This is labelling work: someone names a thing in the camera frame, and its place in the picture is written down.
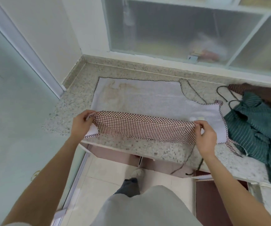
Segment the white shoe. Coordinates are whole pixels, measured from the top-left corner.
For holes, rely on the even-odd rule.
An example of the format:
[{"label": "white shoe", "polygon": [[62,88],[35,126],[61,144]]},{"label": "white shoe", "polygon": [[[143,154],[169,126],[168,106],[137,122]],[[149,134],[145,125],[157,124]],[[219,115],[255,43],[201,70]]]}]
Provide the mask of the white shoe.
[{"label": "white shoe", "polygon": [[137,168],[129,176],[129,179],[137,178],[137,183],[139,184],[139,187],[141,188],[141,185],[142,185],[142,182],[144,179],[144,175],[145,175],[145,171],[143,169]]}]

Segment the checkered fabric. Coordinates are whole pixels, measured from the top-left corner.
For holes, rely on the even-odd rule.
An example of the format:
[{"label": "checkered fabric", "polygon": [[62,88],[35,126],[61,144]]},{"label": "checkered fabric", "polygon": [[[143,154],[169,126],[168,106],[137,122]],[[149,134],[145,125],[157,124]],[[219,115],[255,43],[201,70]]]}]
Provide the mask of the checkered fabric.
[{"label": "checkered fabric", "polygon": [[93,124],[97,126],[99,134],[171,143],[195,143],[193,122],[109,111],[96,114]]}]

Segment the forearm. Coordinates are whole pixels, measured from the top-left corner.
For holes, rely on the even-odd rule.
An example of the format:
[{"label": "forearm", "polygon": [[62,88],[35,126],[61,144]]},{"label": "forearm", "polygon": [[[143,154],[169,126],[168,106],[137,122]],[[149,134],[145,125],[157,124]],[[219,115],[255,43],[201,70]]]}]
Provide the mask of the forearm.
[{"label": "forearm", "polygon": [[24,190],[2,225],[25,222],[50,225],[65,188],[79,141],[70,137]]},{"label": "forearm", "polygon": [[224,206],[234,226],[271,225],[271,215],[215,156],[205,157]]}]

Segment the gray pants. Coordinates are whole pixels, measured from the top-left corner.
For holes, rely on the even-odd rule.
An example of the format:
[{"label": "gray pants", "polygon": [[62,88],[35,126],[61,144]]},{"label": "gray pants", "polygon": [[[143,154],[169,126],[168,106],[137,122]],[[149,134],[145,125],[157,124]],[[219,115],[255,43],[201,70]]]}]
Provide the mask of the gray pants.
[{"label": "gray pants", "polygon": [[127,197],[140,195],[140,188],[137,183],[137,178],[125,179],[122,186],[115,194],[125,194]]}]

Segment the floor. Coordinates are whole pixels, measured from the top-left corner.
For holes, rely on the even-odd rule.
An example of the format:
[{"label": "floor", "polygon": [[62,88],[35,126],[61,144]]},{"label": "floor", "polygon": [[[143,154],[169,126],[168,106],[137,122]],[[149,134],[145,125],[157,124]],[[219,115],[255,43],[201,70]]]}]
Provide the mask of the floor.
[{"label": "floor", "polygon": [[[136,167],[101,159],[90,154],[73,193],[61,226],[87,226],[92,223],[108,197],[114,194]],[[156,171],[145,170],[143,191],[163,185],[171,189],[195,213],[195,182]]]}]

